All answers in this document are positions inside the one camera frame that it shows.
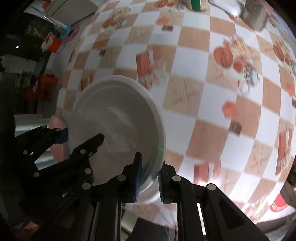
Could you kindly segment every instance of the tablecloth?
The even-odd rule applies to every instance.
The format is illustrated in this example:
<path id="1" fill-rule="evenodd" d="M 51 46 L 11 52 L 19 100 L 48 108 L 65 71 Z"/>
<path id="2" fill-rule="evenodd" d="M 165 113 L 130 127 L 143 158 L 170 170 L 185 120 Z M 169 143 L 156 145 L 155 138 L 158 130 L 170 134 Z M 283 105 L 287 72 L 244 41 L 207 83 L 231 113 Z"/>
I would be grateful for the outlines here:
<path id="1" fill-rule="evenodd" d="M 215 183 L 255 223 L 274 219 L 269 207 L 296 154 L 296 39 L 283 23 L 274 14 L 257 32 L 212 5 L 193 12 L 178 1 L 109 0 L 71 55 L 56 114 L 67 121 L 93 80 L 130 77 L 160 109 L 165 161 L 177 174 Z M 127 209 L 176 226 L 175 204 Z"/>

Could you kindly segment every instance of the white bowl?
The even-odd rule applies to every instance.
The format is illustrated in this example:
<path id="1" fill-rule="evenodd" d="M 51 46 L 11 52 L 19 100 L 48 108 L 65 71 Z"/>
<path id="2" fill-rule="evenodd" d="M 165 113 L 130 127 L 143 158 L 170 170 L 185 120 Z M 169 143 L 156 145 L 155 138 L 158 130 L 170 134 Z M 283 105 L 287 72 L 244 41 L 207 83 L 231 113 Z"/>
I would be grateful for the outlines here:
<path id="1" fill-rule="evenodd" d="M 98 133 L 105 136 L 89 158 L 94 185 L 121 174 L 124 166 L 133 163 L 136 152 L 143 155 L 140 193 L 157 178 L 165 154 L 165 129 L 151 95 L 138 82 L 120 75 L 92 82 L 75 101 L 68 126 L 71 152 Z M 155 199 L 151 191 L 140 194 L 139 200 Z"/>

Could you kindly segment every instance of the table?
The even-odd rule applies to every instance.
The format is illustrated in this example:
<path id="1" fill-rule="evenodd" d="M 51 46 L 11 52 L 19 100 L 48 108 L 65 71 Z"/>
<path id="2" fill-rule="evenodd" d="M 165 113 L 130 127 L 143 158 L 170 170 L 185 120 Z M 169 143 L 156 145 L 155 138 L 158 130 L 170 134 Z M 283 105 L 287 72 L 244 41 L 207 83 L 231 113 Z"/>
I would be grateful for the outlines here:
<path id="1" fill-rule="evenodd" d="M 294 211 L 269 208 L 296 154 L 296 39 L 272 15 L 262 32 L 209 5 L 109 0 L 84 29 L 59 92 L 66 121 L 79 93 L 110 74 L 145 86 L 166 130 L 165 161 L 193 183 L 215 183 L 253 221 Z M 176 226 L 176 205 L 128 205 Z"/>

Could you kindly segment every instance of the silver container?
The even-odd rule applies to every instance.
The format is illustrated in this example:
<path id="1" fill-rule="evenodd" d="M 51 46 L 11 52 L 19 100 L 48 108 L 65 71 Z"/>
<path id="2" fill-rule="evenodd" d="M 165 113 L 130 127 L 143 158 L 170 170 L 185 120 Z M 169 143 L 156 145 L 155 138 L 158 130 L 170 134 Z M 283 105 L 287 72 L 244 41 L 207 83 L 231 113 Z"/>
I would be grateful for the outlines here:
<path id="1" fill-rule="evenodd" d="M 247 0 L 242 20 L 252 29 L 262 31 L 268 19 L 265 8 L 256 0 Z"/>

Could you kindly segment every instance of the silver rivet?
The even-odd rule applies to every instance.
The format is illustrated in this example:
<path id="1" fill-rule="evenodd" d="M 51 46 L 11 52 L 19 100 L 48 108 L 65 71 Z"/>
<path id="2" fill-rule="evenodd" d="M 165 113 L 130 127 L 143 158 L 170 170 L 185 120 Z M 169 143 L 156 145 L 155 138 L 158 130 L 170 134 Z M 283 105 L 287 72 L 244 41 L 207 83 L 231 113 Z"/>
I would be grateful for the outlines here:
<path id="1" fill-rule="evenodd" d="M 176 176 L 173 176 L 173 181 L 175 181 L 175 182 L 178 182 L 178 181 L 181 181 L 181 177 L 180 176 L 178 176 L 178 175 L 176 175 Z"/>
<path id="2" fill-rule="evenodd" d="M 118 175 L 117 176 L 117 180 L 119 180 L 119 181 L 124 181 L 125 179 L 126 179 L 125 175 Z"/>
<path id="3" fill-rule="evenodd" d="M 207 186 L 207 188 L 208 188 L 209 190 L 211 190 L 211 191 L 214 191 L 214 190 L 216 190 L 216 185 L 210 183 L 210 184 Z"/>
<path id="4" fill-rule="evenodd" d="M 87 190 L 87 189 L 90 189 L 90 188 L 91 188 L 91 185 L 90 185 L 89 183 L 84 183 L 84 184 L 82 185 L 82 188 L 83 188 L 84 190 Z"/>
<path id="5" fill-rule="evenodd" d="M 84 170 L 84 172 L 85 172 L 85 174 L 89 175 L 89 174 L 91 174 L 91 169 L 90 168 L 86 168 Z"/>

